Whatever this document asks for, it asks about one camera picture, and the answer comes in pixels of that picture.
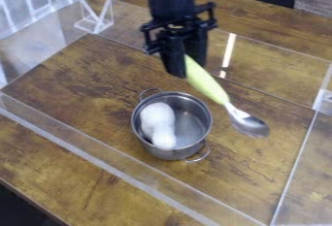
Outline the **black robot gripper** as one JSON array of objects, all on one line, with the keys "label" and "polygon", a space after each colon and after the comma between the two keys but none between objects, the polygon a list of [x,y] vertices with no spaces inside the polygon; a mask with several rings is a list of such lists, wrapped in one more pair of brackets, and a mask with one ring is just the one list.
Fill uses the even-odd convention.
[{"label": "black robot gripper", "polygon": [[204,24],[208,29],[213,29],[217,26],[216,4],[208,2],[197,5],[195,0],[148,0],[148,5],[152,20],[141,27],[145,34],[145,52],[148,54],[160,52],[168,73],[184,79],[187,77],[185,53],[201,66],[207,65],[208,31],[203,28],[196,29],[185,39],[185,44],[183,38],[169,31],[161,31],[157,34],[157,40],[153,40],[150,31],[169,24],[185,26],[188,22],[193,23],[204,12],[209,15]]}]

